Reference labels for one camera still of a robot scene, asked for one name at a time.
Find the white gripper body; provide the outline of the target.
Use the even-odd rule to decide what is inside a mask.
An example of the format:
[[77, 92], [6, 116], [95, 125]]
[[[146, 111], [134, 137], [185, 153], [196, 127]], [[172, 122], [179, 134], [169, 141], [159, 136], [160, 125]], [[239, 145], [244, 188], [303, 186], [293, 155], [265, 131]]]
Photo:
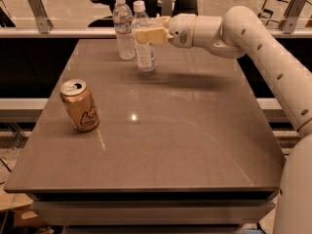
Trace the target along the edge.
[[193, 46], [194, 14], [178, 14], [170, 19], [169, 32], [172, 38], [169, 42], [178, 48], [191, 48]]

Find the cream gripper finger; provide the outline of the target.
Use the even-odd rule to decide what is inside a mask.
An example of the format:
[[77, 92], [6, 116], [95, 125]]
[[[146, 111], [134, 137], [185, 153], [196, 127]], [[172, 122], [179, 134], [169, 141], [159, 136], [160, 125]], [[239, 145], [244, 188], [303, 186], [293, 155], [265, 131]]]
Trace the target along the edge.
[[157, 16], [152, 19], [152, 25], [155, 27], [169, 27], [171, 18], [169, 16]]
[[165, 27], [139, 28], [134, 31], [135, 39], [142, 43], [163, 45], [174, 36]]

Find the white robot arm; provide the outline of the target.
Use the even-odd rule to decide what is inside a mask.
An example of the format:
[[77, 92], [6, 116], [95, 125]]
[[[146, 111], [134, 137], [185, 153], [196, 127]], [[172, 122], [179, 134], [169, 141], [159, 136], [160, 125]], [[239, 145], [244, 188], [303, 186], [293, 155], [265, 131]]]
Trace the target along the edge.
[[224, 17], [179, 14], [157, 17], [133, 31], [141, 43], [202, 48], [228, 59], [248, 56], [244, 67], [258, 96], [270, 93], [279, 103], [300, 141], [282, 171], [273, 234], [311, 234], [312, 226], [312, 73], [270, 34], [244, 6]]

